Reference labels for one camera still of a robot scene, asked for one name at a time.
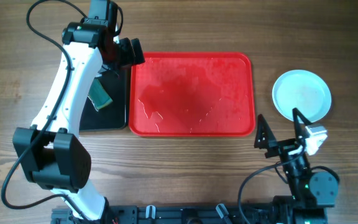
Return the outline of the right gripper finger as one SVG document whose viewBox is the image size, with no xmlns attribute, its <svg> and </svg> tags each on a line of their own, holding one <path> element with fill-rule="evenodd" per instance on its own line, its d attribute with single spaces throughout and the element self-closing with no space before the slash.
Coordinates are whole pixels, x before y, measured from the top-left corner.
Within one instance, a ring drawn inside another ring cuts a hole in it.
<svg viewBox="0 0 358 224">
<path fill-rule="evenodd" d="M 254 147 L 259 149 L 272 149 L 277 147 L 277 140 L 262 114 L 257 117 L 257 132 Z"/>
<path fill-rule="evenodd" d="M 306 127 L 311 125 L 311 122 L 299 111 L 298 108 L 293 108 L 292 113 L 296 141 L 299 145 L 305 145 L 306 139 L 310 136 Z"/>
</svg>

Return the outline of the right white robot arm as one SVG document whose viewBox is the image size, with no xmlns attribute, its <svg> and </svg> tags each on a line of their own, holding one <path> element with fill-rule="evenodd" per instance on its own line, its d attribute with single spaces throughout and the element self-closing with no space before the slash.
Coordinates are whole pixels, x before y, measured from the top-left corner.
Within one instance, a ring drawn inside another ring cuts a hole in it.
<svg viewBox="0 0 358 224">
<path fill-rule="evenodd" d="M 278 157 L 290 196 L 275 196 L 268 209 L 270 223 L 327 223 L 326 209 L 335 205 L 340 178 L 325 166 L 311 167 L 308 156 L 317 153 L 328 138 L 326 128 L 293 109 L 295 137 L 276 140 L 263 115 L 257 118 L 254 147 L 266 158 Z"/>
</svg>

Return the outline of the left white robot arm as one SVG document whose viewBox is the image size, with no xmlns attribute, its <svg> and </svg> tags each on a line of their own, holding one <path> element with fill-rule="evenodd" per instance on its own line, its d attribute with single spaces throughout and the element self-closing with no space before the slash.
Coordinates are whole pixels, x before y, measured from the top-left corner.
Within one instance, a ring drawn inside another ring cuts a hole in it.
<svg viewBox="0 0 358 224">
<path fill-rule="evenodd" d="M 103 92 L 97 75 L 144 63 L 138 39 L 120 39 L 120 28 L 72 22 L 59 45 L 62 57 L 42 109 L 12 143 L 28 182 L 61 198 L 80 223 L 113 223 L 108 200 L 90 181 L 91 156 L 79 141 L 87 100 Z"/>
</svg>

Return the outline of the mint plate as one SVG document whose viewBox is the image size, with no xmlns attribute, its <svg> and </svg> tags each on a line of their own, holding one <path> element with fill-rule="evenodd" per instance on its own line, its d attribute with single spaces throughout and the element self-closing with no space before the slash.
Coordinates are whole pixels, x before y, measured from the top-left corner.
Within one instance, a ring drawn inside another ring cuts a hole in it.
<svg viewBox="0 0 358 224">
<path fill-rule="evenodd" d="M 292 109 L 297 108 L 314 123 L 330 111 L 332 95 L 326 82 L 317 74 L 307 70 L 290 70 L 273 84 L 272 101 L 286 119 L 292 121 Z"/>
</svg>

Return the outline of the green yellow sponge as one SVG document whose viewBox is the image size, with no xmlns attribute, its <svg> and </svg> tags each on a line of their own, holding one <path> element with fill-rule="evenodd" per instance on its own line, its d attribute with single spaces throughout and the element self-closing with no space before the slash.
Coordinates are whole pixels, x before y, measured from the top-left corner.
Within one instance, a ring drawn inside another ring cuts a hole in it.
<svg viewBox="0 0 358 224">
<path fill-rule="evenodd" d="M 88 92 L 88 98 L 92 102 L 96 111 L 109 106 L 113 100 L 103 88 L 98 79 L 94 79 Z"/>
</svg>

